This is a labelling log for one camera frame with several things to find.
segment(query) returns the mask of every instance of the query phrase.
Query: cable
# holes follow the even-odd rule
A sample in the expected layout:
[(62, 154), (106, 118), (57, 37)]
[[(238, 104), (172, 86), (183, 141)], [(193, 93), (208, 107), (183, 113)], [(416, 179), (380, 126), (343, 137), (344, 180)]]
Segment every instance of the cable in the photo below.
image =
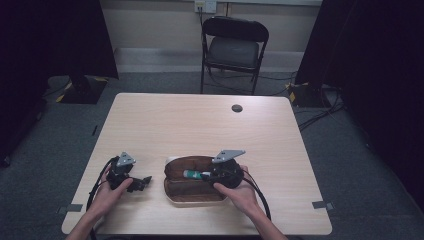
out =
[(342, 110), (344, 108), (344, 104), (340, 103), (337, 104), (337, 101), (339, 100), (339, 92), (337, 92), (337, 96), (336, 96), (336, 100), (334, 101), (333, 106), (327, 110), (327, 111), (323, 111), (322, 113), (315, 115), (314, 117), (312, 117), (311, 119), (307, 120), (306, 122), (303, 122), (301, 124), (298, 125), (299, 130), (303, 131), (305, 130), (307, 127), (309, 127), (310, 125), (312, 125), (313, 123), (315, 123), (316, 121), (320, 120), (321, 118), (325, 117), (325, 116), (332, 116), (333, 113), (336, 113), (340, 110)]
[(270, 94), (270, 95), (267, 95), (267, 96), (275, 96), (275, 95), (278, 95), (278, 94), (281, 94), (281, 93), (284, 93), (285, 91), (287, 91), (288, 89), (289, 89), (289, 87), (292, 85), (292, 81), (293, 81), (293, 75), (295, 74), (295, 73), (297, 73), (297, 71), (294, 71), (294, 72), (292, 72), (291, 74), (290, 74), (290, 83), (286, 86), (286, 88), (284, 88), (283, 90), (281, 90), (281, 91), (279, 91), (279, 92), (276, 92), (276, 93), (273, 93), (273, 94)]
[(199, 14), (200, 27), (203, 30), (203, 8), (202, 7), (197, 7), (197, 12)]
[(225, 16), (226, 17), (228, 17), (228, 8), (229, 8), (229, 5), (230, 3), (229, 2), (227, 2), (227, 8), (225, 9)]
[[(212, 74), (211, 73), (211, 75), (212, 76), (214, 76), (214, 77), (218, 77), (218, 78), (224, 78), (224, 79), (227, 79), (227, 78), (244, 78), (244, 77), (251, 77), (250, 75), (236, 75), (236, 76), (218, 76), (218, 75), (216, 75), (216, 74)], [(288, 77), (288, 78), (273, 78), (273, 77), (265, 77), (265, 76), (261, 76), (261, 75), (259, 75), (258, 76), (258, 78), (264, 78), (264, 79), (269, 79), (269, 80), (276, 80), (276, 81), (285, 81), (285, 80), (291, 80), (293, 77), (292, 76), (290, 76), (290, 77)]]
[(99, 186), (100, 186), (100, 185), (102, 185), (102, 184), (103, 184), (103, 183), (105, 183), (105, 182), (109, 182), (109, 181), (108, 181), (108, 180), (103, 181), (103, 182), (101, 182), (101, 183), (99, 184)]
[(104, 240), (131, 240), (131, 238), (121, 237), (121, 236), (111, 236), (105, 238)]
[(260, 198), (260, 199), (261, 199), (261, 201), (262, 201), (262, 204), (264, 205), (266, 216), (267, 216), (267, 217), (268, 217), (268, 219), (271, 221), (271, 211), (269, 210), (268, 202), (266, 201), (265, 196), (263, 195), (263, 193), (262, 193), (262, 192), (261, 192), (261, 190), (259, 189), (259, 186), (258, 186), (258, 184), (256, 183), (255, 179), (253, 179), (252, 175), (250, 175), (250, 173), (248, 173), (247, 171), (243, 170), (243, 172), (247, 173), (247, 175), (249, 175), (250, 179), (252, 179), (252, 181), (250, 181), (249, 179), (247, 179), (247, 178), (245, 178), (245, 177), (240, 177), (239, 175), (237, 175), (237, 174), (235, 174), (235, 173), (233, 173), (233, 172), (230, 172), (230, 171), (228, 171), (228, 170), (223, 169), (223, 171), (224, 171), (224, 172), (226, 172), (226, 173), (229, 173), (229, 174), (231, 174), (231, 175), (233, 175), (233, 176), (236, 176), (236, 177), (241, 178), (242, 180), (244, 180), (244, 181), (246, 181), (247, 183), (249, 183), (249, 184), (250, 184), (250, 186), (252, 186), (252, 187), (253, 187), (253, 189), (255, 189), (255, 191), (256, 191), (256, 192), (258, 193), (258, 195), (259, 195), (259, 198)]
[[(109, 166), (109, 164), (110, 164), (112, 161), (113, 161), (113, 158), (112, 158), (112, 159), (110, 159), (110, 160), (106, 163), (106, 165), (103, 167), (102, 171), (100, 172), (99, 178), (97, 178), (97, 181), (96, 181), (96, 183), (95, 183), (95, 184), (94, 184), (94, 186), (93, 186), (93, 189), (91, 189), (90, 196), (88, 197), (88, 200), (87, 200), (87, 207), (86, 207), (85, 211), (87, 211), (87, 210), (90, 208), (91, 203), (93, 202), (93, 199), (94, 199), (94, 195), (96, 195), (97, 189), (99, 188), (99, 186), (100, 186), (101, 184), (103, 184), (103, 183), (104, 183), (104, 182), (101, 182), (101, 183), (99, 184), (100, 180), (102, 179), (103, 174), (104, 174), (104, 173), (105, 173), (105, 171), (106, 171), (106, 168)], [(91, 239), (92, 239), (92, 240), (97, 240), (96, 232), (94, 231), (94, 228), (91, 228), (91, 230), (90, 230), (90, 237), (91, 237)]]
[(226, 86), (226, 85), (224, 85), (224, 84), (222, 84), (222, 83), (220, 83), (220, 82), (217, 82), (217, 81), (216, 81), (216, 79), (215, 79), (212, 75), (210, 75), (210, 77), (211, 77), (212, 81), (213, 81), (215, 84), (217, 84), (217, 85), (213, 85), (213, 84), (209, 84), (209, 83), (205, 83), (204, 85), (207, 85), (207, 86), (214, 86), (214, 87), (222, 87), (222, 88), (226, 88), (226, 89), (232, 90), (232, 91), (234, 91), (234, 92), (237, 92), (237, 93), (239, 93), (239, 94), (243, 94), (243, 95), (245, 95), (245, 94), (246, 94), (245, 92), (251, 92), (250, 90), (245, 90), (245, 89), (233, 88), (233, 87)]

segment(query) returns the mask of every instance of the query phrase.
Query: white wall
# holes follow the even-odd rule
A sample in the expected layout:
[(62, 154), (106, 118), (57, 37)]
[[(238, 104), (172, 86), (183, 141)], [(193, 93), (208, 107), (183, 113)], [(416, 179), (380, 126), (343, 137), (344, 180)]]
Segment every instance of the white wall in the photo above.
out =
[[(114, 48), (201, 49), (199, 16), (193, 2), (101, 0), (101, 4)], [(218, 3), (216, 15), (225, 15), (226, 6)], [(268, 28), (268, 51), (284, 52), (305, 50), (319, 11), (319, 6), (229, 6), (230, 16), (255, 20)]]

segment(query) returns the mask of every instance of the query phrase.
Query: forearm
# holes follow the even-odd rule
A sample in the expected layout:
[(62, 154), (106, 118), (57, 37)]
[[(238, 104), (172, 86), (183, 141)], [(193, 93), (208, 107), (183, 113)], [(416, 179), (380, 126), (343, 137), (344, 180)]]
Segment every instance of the forearm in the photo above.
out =
[(81, 240), (87, 239), (90, 230), (94, 227), (100, 217), (94, 213), (86, 212), (77, 225), (72, 229), (71, 233), (66, 237), (66, 240)]
[(288, 240), (286, 236), (268, 219), (262, 209), (257, 206), (247, 213), (264, 240)]

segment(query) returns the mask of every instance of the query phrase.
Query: folding chair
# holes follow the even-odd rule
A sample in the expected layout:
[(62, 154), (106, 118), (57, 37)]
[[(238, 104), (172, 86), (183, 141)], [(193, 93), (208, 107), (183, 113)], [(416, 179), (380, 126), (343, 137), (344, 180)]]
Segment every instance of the folding chair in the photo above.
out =
[[(213, 39), (208, 46), (207, 36)], [(205, 67), (252, 73), (254, 95), (259, 70), (269, 33), (259, 22), (216, 16), (202, 25), (202, 77), (200, 93), (203, 93)]]

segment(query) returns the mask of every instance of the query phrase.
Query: table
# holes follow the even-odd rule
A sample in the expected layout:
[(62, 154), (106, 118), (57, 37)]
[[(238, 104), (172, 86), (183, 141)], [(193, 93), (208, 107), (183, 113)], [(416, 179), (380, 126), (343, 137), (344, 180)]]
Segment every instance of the table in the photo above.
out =
[[(232, 110), (238, 104), (243, 110)], [(87, 164), (62, 231), (69, 233), (85, 211), (88, 193), (105, 163), (125, 151), (137, 160), (132, 177), (153, 176), (144, 191), (125, 193), (98, 224), (102, 234), (255, 235), (251, 221), (229, 199), (179, 207), (167, 199), (163, 181), (170, 156), (216, 156), (243, 149), (264, 193), (274, 224), (285, 234), (329, 234), (331, 223), (288, 99), (260, 96), (118, 94)]]

